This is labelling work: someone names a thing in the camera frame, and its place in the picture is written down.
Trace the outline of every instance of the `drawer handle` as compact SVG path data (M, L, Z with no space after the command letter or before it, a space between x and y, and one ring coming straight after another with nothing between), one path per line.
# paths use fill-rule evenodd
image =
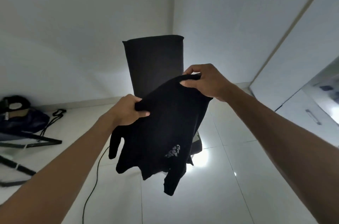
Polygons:
M318 125L322 125L321 122L314 116L314 114L311 112L311 110L306 109L305 110L307 112L307 114L312 118L312 120L314 120L314 122Z

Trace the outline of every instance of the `forearm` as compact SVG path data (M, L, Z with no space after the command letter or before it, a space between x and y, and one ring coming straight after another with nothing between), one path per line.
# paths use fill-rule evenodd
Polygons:
M224 100L319 223L339 218L339 150L232 85Z
M110 112L102 115L0 207L1 223L61 223L116 126Z

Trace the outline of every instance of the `black cable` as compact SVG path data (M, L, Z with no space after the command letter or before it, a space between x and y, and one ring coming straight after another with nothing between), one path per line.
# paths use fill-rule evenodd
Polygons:
M55 123L57 120L61 119L65 112L66 112L65 109L58 109L57 111L55 111L52 114L54 118L49 123L47 123L47 125L43 128L43 130L40 133L40 136L44 136L47 128L50 127L53 123Z
M95 181L95 185L94 185L94 188L92 189L92 192L91 192L90 195L87 197L87 200L86 200L86 202L85 202L84 209L83 209L83 211L82 211L82 224L84 224L84 215L85 215L86 204L87 204L89 198L91 197L91 195L92 195L92 193L93 193L93 191L94 191L94 189L95 189L95 187L97 186L97 183L98 183L99 164L100 164L101 158L104 156L104 154L106 153L107 149L109 149L109 147L105 149L104 153L101 155L101 157L100 157L100 159L99 159L98 166L97 166L97 180Z

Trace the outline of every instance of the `white cabinet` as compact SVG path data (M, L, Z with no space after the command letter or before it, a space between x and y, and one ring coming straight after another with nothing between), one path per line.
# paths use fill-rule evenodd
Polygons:
M314 0L251 85L276 110L339 56L339 0Z
M299 90L276 112L332 145L339 146L339 126L303 90Z

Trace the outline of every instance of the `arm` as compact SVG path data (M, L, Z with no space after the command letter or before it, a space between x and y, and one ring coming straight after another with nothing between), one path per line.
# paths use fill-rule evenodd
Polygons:
M22 185L0 207L1 223L61 223L114 128L150 114L134 110L140 100L132 95L121 98L84 135Z
M339 150L270 110L230 83L211 64L192 65L184 74L201 79L181 82L227 102L319 223L339 219Z

